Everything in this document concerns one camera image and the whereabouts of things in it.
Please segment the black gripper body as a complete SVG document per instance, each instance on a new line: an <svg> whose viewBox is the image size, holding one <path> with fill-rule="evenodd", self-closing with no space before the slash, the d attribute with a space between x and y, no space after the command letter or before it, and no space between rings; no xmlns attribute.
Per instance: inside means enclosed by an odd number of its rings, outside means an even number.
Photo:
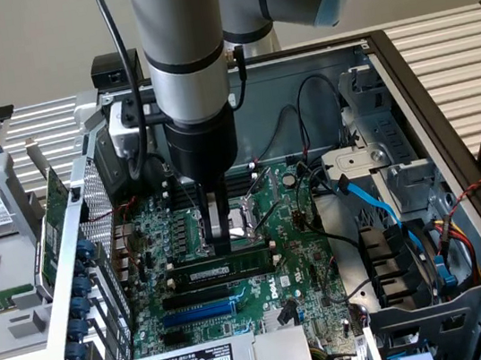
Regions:
<svg viewBox="0 0 481 360"><path fill-rule="evenodd" d="M237 137L231 107L198 124L164 124L175 169L197 184L218 181L236 160Z"/></svg>

